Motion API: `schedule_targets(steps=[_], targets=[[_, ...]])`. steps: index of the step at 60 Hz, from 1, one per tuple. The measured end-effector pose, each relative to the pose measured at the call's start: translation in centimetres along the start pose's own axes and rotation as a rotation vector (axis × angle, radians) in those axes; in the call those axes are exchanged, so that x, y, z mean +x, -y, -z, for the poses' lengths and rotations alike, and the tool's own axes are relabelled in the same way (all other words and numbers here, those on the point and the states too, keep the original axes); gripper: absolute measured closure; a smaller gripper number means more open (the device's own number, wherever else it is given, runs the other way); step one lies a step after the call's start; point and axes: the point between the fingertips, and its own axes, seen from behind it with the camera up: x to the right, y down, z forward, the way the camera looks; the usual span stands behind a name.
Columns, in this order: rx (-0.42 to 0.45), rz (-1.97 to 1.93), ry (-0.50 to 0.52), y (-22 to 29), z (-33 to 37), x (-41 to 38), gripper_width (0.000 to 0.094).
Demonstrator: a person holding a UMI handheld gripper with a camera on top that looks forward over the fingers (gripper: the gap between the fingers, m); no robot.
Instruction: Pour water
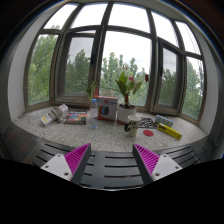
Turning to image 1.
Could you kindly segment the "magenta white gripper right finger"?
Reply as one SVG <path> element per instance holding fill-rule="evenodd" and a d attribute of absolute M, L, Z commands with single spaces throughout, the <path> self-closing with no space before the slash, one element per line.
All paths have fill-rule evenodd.
<path fill-rule="evenodd" d="M 182 169 L 167 154 L 158 155 L 138 144 L 133 145 L 132 153 L 144 184 L 152 183 Z"/>

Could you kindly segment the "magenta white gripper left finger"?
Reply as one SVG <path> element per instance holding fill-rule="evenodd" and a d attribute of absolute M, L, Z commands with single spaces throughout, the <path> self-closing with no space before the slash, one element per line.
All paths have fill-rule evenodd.
<path fill-rule="evenodd" d="M 56 154 L 41 169 L 79 185 L 90 153 L 91 144 L 87 143 L 65 155 Z"/>

